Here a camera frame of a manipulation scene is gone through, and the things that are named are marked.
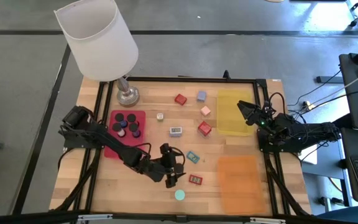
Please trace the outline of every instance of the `white lamp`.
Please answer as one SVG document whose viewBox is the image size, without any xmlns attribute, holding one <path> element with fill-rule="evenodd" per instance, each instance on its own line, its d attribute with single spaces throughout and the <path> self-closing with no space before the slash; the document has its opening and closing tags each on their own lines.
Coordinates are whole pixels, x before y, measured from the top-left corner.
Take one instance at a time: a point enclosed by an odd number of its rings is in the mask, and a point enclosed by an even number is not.
<svg viewBox="0 0 358 224">
<path fill-rule="evenodd" d="M 139 50 L 113 0 L 80 0 L 55 11 L 81 73 L 93 80 L 118 80 L 117 98 L 134 106 L 139 91 L 122 77 L 136 64 Z"/>
</svg>

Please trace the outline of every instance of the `gray floor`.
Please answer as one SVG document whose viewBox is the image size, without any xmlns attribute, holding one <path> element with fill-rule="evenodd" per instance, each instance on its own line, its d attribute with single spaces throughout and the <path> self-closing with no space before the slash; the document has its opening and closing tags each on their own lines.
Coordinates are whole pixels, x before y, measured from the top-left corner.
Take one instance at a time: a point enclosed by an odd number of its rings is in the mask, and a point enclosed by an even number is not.
<svg viewBox="0 0 358 224">
<path fill-rule="evenodd" d="M 72 1 L 0 0 L 0 29 L 58 29 L 53 10 Z M 118 0 L 132 30 L 348 30 L 345 2 L 271 3 L 263 0 Z M 289 37 L 251 35 L 137 35 L 139 61 L 132 75 L 282 79 L 288 103 L 318 85 L 318 75 L 333 75 L 338 55 L 358 52 L 358 36 Z M 63 36 L 0 36 L 0 215 L 9 213 L 17 184 L 39 127 L 65 48 Z M 75 104 L 81 73 L 70 58 L 35 171 L 24 212 L 47 211 L 63 139 L 60 120 Z M 340 85 L 327 85 L 307 100 L 317 100 Z M 346 99 L 307 114 L 313 122 L 332 121 Z M 340 197 L 330 182 L 305 176 L 314 214 L 324 207 L 317 197 Z"/>
</svg>

